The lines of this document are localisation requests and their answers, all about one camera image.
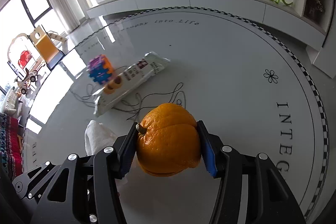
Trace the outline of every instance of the white cabinet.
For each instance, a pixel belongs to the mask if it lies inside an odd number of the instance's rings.
[[[211,8],[263,22],[265,3],[256,0],[190,0],[192,7]]]
[[[325,74],[334,78],[336,75],[336,15],[333,15],[333,20],[330,26],[330,31],[325,44],[320,52],[317,53],[313,64],[323,71]]]
[[[135,0],[116,0],[104,4],[107,15],[138,10]]]
[[[266,5],[263,23],[287,33],[315,50],[321,49],[324,34],[302,19],[271,5]]]
[[[135,0],[139,10],[163,7],[190,6],[189,0]]]
[[[92,7],[91,9],[87,10],[87,14],[89,16],[89,18],[95,18],[98,16],[105,16],[108,15],[106,13],[106,9],[104,5],[99,5],[96,7]]]

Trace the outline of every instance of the checkered border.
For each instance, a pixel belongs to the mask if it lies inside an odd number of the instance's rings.
[[[328,123],[327,123],[327,116],[325,113],[325,109],[324,106],[322,104],[322,100],[320,97],[319,92],[317,91],[317,88],[312,80],[312,78],[310,77],[310,75],[308,74],[307,70],[305,69],[305,67],[301,64],[301,62],[296,58],[296,56],[282,43],[280,42],[276,37],[274,37],[273,35],[271,35],[269,32],[265,31],[262,27],[259,27],[257,24],[250,22],[249,20],[243,18],[243,17],[239,17],[239,16],[235,16],[233,14],[230,13],[226,13],[226,12],[222,12],[219,10],[215,10],[215,9],[208,9],[208,8],[204,8],[204,7],[185,7],[185,6],[176,6],[176,7],[166,7],[166,8],[157,8],[157,9],[149,9],[149,10],[145,10],[136,14],[132,14],[129,15],[127,17],[121,18],[119,20],[116,20],[114,22],[111,22],[108,24],[109,25],[113,25],[119,21],[122,21],[126,18],[130,18],[133,17],[135,15],[140,15],[140,14],[144,14],[147,12],[154,12],[154,11],[159,11],[159,10],[173,10],[173,9],[193,9],[193,10],[205,10],[205,11],[211,11],[211,12],[215,12],[215,13],[219,13],[219,14],[223,14],[223,15],[227,15],[236,19],[239,19],[243,22],[248,23],[249,25],[257,28],[258,30],[262,31],[263,33],[265,33],[267,36],[269,36],[271,39],[273,39],[275,42],[277,42],[294,60],[294,62],[298,65],[298,67],[301,69],[302,73],[304,74],[304,76],[306,77],[308,83],[310,84],[310,87],[315,95],[315,99],[317,101],[317,105],[319,107],[320,110],[320,115],[321,115],[321,119],[322,119],[322,125],[323,125],[323,137],[324,137],[324,153],[323,153],[323,162],[322,162],[322,169],[321,169],[321,174],[320,174],[320,179],[315,191],[315,194],[313,196],[313,199],[308,207],[308,210],[306,211],[306,213],[304,214],[304,218],[307,221],[311,212],[313,211],[315,205],[316,205],[316,201],[319,199],[320,193],[321,193],[321,189],[324,185],[324,181],[325,181],[325,174],[326,174],[326,170],[328,168],[328,161],[329,161],[329,132],[328,132]],[[81,44],[82,42],[84,42],[86,39],[92,37],[94,34],[96,34],[97,32],[101,31],[102,29],[104,29],[106,26],[100,28],[99,30],[95,31],[93,34],[91,34],[90,36],[88,36],[87,38],[85,38],[84,40],[82,40],[79,44]]]

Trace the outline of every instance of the flower logo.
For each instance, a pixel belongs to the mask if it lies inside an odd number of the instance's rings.
[[[279,78],[277,75],[275,75],[274,70],[265,70],[266,73],[264,73],[264,77],[268,78],[268,82],[272,83],[274,82],[275,84],[278,83],[277,79]]]

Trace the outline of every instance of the snack bar package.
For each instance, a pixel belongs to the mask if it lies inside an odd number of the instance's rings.
[[[147,81],[149,77],[167,67],[169,62],[169,59],[162,58],[155,52],[145,54],[143,59],[124,70],[94,93],[94,95],[98,95],[95,100],[94,115],[99,117],[104,114],[129,92]]]

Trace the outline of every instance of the orange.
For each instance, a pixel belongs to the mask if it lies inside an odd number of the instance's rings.
[[[150,111],[140,123],[137,157],[148,174],[168,177],[201,159],[201,146],[196,120],[183,107],[166,103]]]

